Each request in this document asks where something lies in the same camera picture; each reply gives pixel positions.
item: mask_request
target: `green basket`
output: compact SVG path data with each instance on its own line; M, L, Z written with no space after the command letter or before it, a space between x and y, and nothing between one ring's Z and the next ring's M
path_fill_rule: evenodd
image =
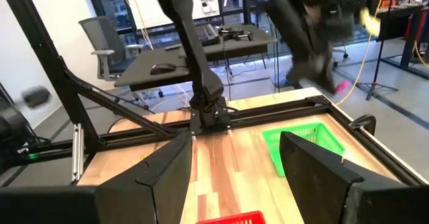
M278 176L285 176L279 151L280 133L283 131L294 133L340 156L344 153L344 147L323 123L310 123L264 131L262 136L268 146L269 155L271 156Z

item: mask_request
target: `gray floor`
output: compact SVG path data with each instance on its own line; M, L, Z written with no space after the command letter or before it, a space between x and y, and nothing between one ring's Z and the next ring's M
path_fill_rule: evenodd
M383 57L400 55L404 42L401 40L391 40L385 43ZM340 70L348 75L356 77L360 69L360 63L365 53L366 43L348 46L349 59L342 62L343 55L335 53L334 57L340 62ZM379 44L372 42L367 55L367 63L363 67L360 82L372 82L376 63L374 60L378 55ZM237 64L232 66L235 75L230 83L231 88L225 87L224 96L229 98L244 99L258 95L274 93L275 89L271 83L270 77L274 75L274 59L265 60L267 69L264 69L262 61L248 62L246 65ZM290 58L282 57L280 59L280 72L285 72L290 67ZM222 79L225 85L228 85L227 74L223 67L214 70ZM337 81L343 80L338 74L335 74ZM429 121L429 85L428 81L414 76L408 72L398 70L388 64L381 63L378 82L399 89L398 92L380 91L386 99L392 103L403 107L410 113L417 115L428 125ZM309 82L302 82L305 87L311 86ZM190 95L191 85L189 82L180 84L180 86ZM156 91L152 92L152 98L147 100L147 104L153 108L159 103L171 100L155 109L155 112L170 111L185 106L185 96L182 99L176 96L176 91L182 92L181 89L174 86L162 87L165 94L163 99L158 97ZM290 91L291 88L282 88L281 91ZM123 89L112 91L114 94L120 94ZM328 95L334 102L338 102L347 94L348 91L342 92L337 96ZM375 136L382 141L387 147L393 150L400 158L405 160L410 166L415 168L421 175L429 179L429 165L427 165L427 156L429 153L427 127L418 125L405 116L387 106L385 103L372 98L366 101L366 93L356 88L350 97L341 105L351 117L357 118L364 114L372 114L377 118L377 129ZM98 133L108 132L110 126L120 117L112 114L110 111L97 106L87 99L83 99L84 105L88 109L88 114L92 119ZM138 114L149 114L143 109L124 104ZM51 137L56 130L62 125L65 129L55 135L55 141L70 139L72 136L72 125L63 108L60 108L45 122L36 127L36 132L43 137ZM11 186L39 186L39 185L58 185L68 184L70 182L70 159L57 160L53 162L44 162L34 164L26 168L23 173L11 184ZM0 177L6 179L8 172Z

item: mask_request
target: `red plastic basket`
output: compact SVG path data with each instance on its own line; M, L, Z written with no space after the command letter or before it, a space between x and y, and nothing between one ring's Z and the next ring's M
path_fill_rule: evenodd
M263 218L262 212L253 211L230 217L199 221L196 224L265 224L265 219Z

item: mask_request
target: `wooden table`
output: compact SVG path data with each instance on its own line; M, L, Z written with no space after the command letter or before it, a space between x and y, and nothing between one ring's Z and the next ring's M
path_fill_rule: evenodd
M248 109L320 95L314 89L231 101L230 107ZM185 111L147 116L158 123L189 119ZM344 157L358 165L395 179L361 144L330 115L314 115L225 133L198 137L193 144L192 171L181 223L261 211L267 223L303 223L287 180L277 176L262 138L262 131L322 122L345 147ZM112 131L137 128L121 121ZM132 167L165 142L98 153L79 185L98 185Z

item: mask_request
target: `whiteboard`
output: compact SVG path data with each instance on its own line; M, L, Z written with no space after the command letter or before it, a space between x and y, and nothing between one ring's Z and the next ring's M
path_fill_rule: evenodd
M158 0L128 0L128 2L138 29L173 23L164 15ZM220 15L219 0L194 0L193 19L218 15Z

